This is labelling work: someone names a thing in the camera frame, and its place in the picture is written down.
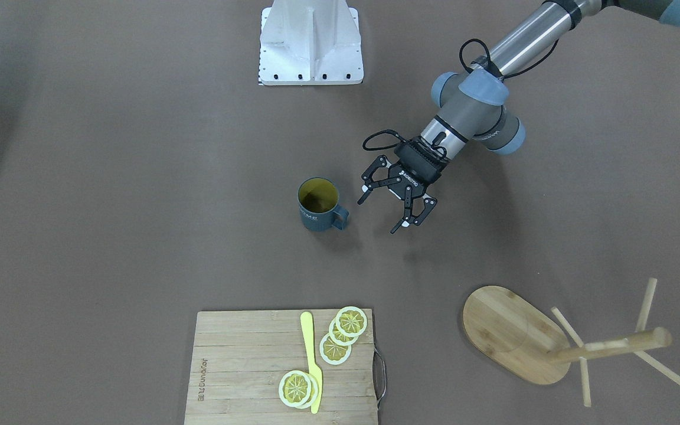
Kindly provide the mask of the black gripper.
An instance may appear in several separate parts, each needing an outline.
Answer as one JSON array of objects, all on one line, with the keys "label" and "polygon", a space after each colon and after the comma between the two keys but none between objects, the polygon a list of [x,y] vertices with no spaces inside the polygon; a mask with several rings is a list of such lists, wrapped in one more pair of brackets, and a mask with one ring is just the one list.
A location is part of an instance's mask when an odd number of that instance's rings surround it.
[{"label": "black gripper", "polygon": [[[386,155],[377,156],[362,173],[362,195],[357,201],[363,204],[377,188],[388,188],[400,201],[404,201],[404,215],[390,229],[394,234],[400,228],[411,225],[420,226],[429,213],[436,207],[438,200],[426,197],[426,189],[442,176],[442,171],[450,163],[443,146],[430,145],[421,137],[400,140],[386,149],[394,149],[396,162],[390,162]],[[405,199],[406,187],[410,186],[412,199]],[[413,213],[414,199],[423,197],[423,210]]]}]

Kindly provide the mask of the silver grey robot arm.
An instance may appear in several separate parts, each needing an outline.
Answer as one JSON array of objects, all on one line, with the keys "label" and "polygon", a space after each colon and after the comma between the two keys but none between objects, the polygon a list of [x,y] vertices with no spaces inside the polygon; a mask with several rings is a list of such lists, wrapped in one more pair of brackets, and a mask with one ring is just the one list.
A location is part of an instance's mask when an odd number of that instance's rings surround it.
[{"label": "silver grey robot arm", "polygon": [[381,154],[361,174],[362,204],[379,188],[386,188],[404,203],[393,231],[421,225],[437,199],[427,193],[445,167],[469,142],[479,142],[491,152],[508,155],[526,137],[525,126],[506,107],[505,81],[534,69],[553,53],[558,40],[585,17],[615,6],[669,26],[680,27],[680,1],[545,1],[493,48],[474,43],[484,54],[464,64],[462,73],[438,76],[431,98],[438,111],[426,128],[413,138],[399,136],[393,145],[396,161]]}]

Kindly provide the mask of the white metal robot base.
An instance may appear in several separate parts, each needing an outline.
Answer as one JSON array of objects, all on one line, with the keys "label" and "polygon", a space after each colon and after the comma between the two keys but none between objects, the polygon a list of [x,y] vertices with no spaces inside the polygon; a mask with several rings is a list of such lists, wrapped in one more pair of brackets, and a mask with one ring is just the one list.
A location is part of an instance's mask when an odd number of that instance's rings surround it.
[{"label": "white metal robot base", "polygon": [[275,1],[261,11],[257,81],[331,86],[364,81],[359,13],[345,1]]}]

